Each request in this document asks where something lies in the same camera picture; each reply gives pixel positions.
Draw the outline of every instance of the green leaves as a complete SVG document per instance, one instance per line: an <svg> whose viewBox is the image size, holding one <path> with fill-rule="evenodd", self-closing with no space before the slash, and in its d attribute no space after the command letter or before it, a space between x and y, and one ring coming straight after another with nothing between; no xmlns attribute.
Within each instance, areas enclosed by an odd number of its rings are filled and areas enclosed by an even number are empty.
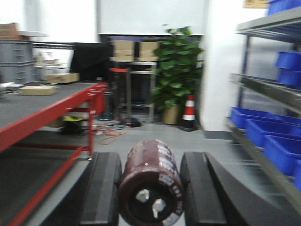
<svg viewBox="0 0 301 226"><path fill-rule="evenodd" d="M191 38L189 27L167 29L170 35L160 41L160 48L154 50L158 56L156 87L149 103L158 109L175 104L184 105L186 95L196 89L202 69L197 68L198 55L203 51L199 41Z"/></svg>

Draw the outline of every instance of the white wall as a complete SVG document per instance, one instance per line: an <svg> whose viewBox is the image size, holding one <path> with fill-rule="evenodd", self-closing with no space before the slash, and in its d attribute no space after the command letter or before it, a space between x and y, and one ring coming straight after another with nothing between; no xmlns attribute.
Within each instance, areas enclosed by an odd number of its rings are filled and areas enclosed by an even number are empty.
<svg viewBox="0 0 301 226"><path fill-rule="evenodd" d="M95 0L38 0L43 41L97 42ZM60 62L70 67L73 51L52 50Z"/></svg>
<svg viewBox="0 0 301 226"><path fill-rule="evenodd" d="M167 28L190 26L203 34L206 0L99 0L100 33L165 34Z"/></svg>
<svg viewBox="0 0 301 226"><path fill-rule="evenodd" d="M24 0L0 0L0 24L18 23L25 29Z"/></svg>
<svg viewBox="0 0 301 226"><path fill-rule="evenodd" d="M239 23L265 16L266 9L243 8L243 0L210 0L204 37L205 70L200 98L204 130L227 131L225 117L237 101L237 87L230 73L241 73L244 35Z"/></svg>

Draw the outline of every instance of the orange and white traffic cone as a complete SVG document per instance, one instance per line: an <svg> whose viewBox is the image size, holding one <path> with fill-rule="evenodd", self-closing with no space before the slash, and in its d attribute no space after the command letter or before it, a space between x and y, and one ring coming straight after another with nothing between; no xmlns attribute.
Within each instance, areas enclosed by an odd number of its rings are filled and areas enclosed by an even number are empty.
<svg viewBox="0 0 301 226"><path fill-rule="evenodd" d="M188 95L185 104L185 112L180 124L180 128L184 131L194 131L197 127L194 125L196 119L194 115L194 100L193 95Z"/></svg>

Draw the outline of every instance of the blue storage box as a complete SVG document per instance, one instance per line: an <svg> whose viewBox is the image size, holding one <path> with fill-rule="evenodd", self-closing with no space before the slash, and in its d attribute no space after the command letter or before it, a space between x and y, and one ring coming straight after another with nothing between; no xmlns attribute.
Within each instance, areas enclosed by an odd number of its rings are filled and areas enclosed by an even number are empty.
<svg viewBox="0 0 301 226"><path fill-rule="evenodd" d="M246 136L254 145L265 147L266 135L301 140L301 127L270 121L246 120Z"/></svg>
<svg viewBox="0 0 301 226"><path fill-rule="evenodd" d="M294 172L293 184L301 191L301 161L297 161L296 169Z"/></svg>
<svg viewBox="0 0 301 226"><path fill-rule="evenodd" d="M285 175L292 176L301 160L301 140L266 136L264 155Z"/></svg>
<svg viewBox="0 0 301 226"><path fill-rule="evenodd" d="M275 66L278 68L301 71L301 52L279 51Z"/></svg>
<svg viewBox="0 0 301 226"><path fill-rule="evenodd" d="M301 118L295 118L291 116L278 115L281 119L283 119L284 123L291 124L294 126L301 127Z"/></svg>
<svg viewBox="0 0 301 226"><path fill-rule="evenodd" d="M289 9L291 0L271 0L269 1L269 9L267 15L281 12Z"/></svg>
<svg viewBox="0 0 301 226"><path fill-rule="evenodd" d="M246 128L246 119L254 119L254 120L261 120L261 121L275 121L275 122L283 121L280 117L270 112L257 111L253 109L240 108L240 107L231 108L230 119L238 128L241 129Z"/></svg>
<svg viewBox="0 0 301 226"><path fill-rule="evenodd" d="M289 8L295 8L301 6L301 0L291 0Z"/></svg>
<svg viewBox="0 0 301 226"><path fill-rule="evenodd" d="M291 86L301 86L301 71L280 68L277 81Z"/></svg>

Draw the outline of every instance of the cardboard box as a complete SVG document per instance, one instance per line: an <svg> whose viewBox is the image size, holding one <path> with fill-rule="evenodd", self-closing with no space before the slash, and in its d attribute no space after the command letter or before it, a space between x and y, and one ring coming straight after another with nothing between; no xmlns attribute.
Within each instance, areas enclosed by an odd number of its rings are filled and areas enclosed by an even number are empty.
<svg viewBox="0 0 301 226"><path fill-rule="evenodd" d="M0 24L0 39L20 40L22 37L19 35L17 24Z"/></svg>
<svg viewBox="0 0 301 226"><path fill-rule="evenodd" d="M267 8L269 0L245 0L245 8Z"/></svg>
<svg viewBox="0 0 301 226"><path fill-rule="evenodd" d="M117 61L134 60L134 41L114 40L114 56Z"/></svg>
<svg viewBox="0 0 301 226"><path fill-rule="evenodd" d="M47 83L70 83L79 81L78 73L57 73L57 74L47 74Z"/></svg>
<svg viewBox="0 0 301 226"><path fill-rule="evenodd" d="M37 55L37 64L57 64L58 59L54 56L53 52L49 49L39 50Z"/></svg>
<svg viewBox="0 0 301 226"><path fill-rule="evenodd" d="M157 61L153 51L159 47L156 41L142 41L140 42L139 61Z"/></svg>
<svg viewBox="0 0 301 226"><path fill-rule="evenodd" d="M54 86L24 86L20 88L23 96L49 96L55 93Z"/></svg>

